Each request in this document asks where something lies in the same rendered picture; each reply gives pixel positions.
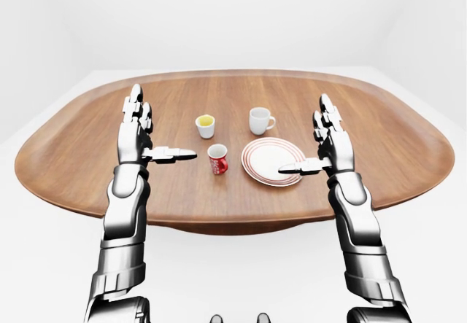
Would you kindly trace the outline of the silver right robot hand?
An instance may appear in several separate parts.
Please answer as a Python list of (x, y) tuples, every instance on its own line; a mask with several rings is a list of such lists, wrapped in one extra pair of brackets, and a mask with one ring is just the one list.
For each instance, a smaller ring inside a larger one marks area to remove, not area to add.
[(319, 144), (318, 157), (281, 166), (280, 174), (318, 174), (329, 176), (355, 170), (355, 158), (349, 134), (341, 126), (341, 115), (327, 94), (320, 96), (320, 111), (313, 114), (314, 139)]

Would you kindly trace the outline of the red mug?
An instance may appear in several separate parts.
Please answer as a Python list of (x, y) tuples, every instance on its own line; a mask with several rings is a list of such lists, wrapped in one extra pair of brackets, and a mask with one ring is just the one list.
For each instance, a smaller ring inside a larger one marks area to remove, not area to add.
[(208, 148), (207, 154), (214, 175), (224, 174), (228, 170), (227, 152), (228, 149), (223, 144), (213, 144)]

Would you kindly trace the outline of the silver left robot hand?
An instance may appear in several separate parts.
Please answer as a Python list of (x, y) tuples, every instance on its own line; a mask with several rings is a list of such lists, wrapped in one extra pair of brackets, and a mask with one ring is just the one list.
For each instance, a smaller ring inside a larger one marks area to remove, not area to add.
[(150, 138), (153, 131), (152, 108), (148, 102), (143, 102), (140, 84), (135, 84), (130, 96), (125, 98), (123, 114), (117, 139), (119, 164), (138, 163), (147, 166), (150, 161), (165, 164), (197, 158), (197, 154), (190, 149), (153, 146)]

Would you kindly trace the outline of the white cup with yellow inside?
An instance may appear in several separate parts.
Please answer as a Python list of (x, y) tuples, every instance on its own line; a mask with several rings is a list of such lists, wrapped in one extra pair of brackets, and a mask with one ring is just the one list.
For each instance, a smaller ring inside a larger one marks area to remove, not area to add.
[(204, 114), (195, 120), (198, 133), (203, 139), (210, 139), (215, 134), (215, 118), (212, 115)]

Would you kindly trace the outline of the white plate with red rings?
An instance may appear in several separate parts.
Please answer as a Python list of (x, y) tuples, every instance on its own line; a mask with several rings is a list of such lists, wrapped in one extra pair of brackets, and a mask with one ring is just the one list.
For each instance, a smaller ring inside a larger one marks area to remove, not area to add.
[(241, 156), (244, 170), (254, 180), (272, 187), (287, 187), (301, 181), (299, 174), (281, 174), (278, 169), (303, 160), (305, 155), (295, 144), (274, 137), (251, 141)]

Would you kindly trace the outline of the round dark wooden table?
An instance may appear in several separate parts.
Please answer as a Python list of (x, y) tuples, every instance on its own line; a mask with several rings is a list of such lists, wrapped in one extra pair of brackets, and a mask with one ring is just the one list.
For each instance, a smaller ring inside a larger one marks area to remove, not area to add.
[[(305, 71), (224, 70), (152, 74), (102, 85), (76, 97), (21, 147), (15, 173), (40, 198), (101, 217), (117, 159), (117, 132), (135, 84), (153, 108), (156, 146), (191, 149), (194, 160), (148, 165), (152, 225), (212, 235), (265, 233), (331, 219), (327, 176), (305, 176), (270, 187), (243, 169), (253, 140), (248, 117), (263, 106), (276, 118), (268, 132), (315, 156), (312, 115), (327, 94), (338, 108), (355, 152), (355, 168), (376, 209), (402, 203), (440, 183), (455, 162), (446, 137), (411, 107), (380, 87), (349, 77)], [(203, 139), (197, 117), (215, 118)], [(228, 170), (214, 175), (207, 150), (223, 144)]]

